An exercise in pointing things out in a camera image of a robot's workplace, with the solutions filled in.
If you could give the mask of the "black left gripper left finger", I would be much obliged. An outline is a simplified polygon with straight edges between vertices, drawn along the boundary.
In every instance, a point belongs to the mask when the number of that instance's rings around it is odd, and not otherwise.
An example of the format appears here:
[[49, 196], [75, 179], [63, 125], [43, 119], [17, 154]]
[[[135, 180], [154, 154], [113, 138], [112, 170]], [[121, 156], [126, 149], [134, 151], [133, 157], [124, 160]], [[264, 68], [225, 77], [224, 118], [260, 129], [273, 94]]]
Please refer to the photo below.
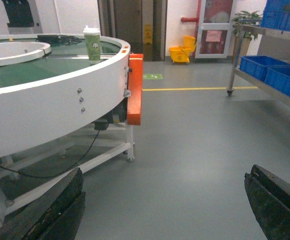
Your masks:
[[0, 240], [73, 240], [85, 210], [83, 173], [73, 169], [0, 227]]

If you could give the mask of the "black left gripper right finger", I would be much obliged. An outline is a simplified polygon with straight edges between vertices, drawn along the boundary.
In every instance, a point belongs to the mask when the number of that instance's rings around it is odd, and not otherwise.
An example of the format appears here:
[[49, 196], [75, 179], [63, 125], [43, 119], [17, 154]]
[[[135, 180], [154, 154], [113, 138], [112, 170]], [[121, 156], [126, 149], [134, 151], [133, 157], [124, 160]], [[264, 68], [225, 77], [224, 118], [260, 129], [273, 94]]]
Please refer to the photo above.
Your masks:
[[290, 184], [255, 164], [245, 191], [256, 221], [269, 240], [290, 240]]

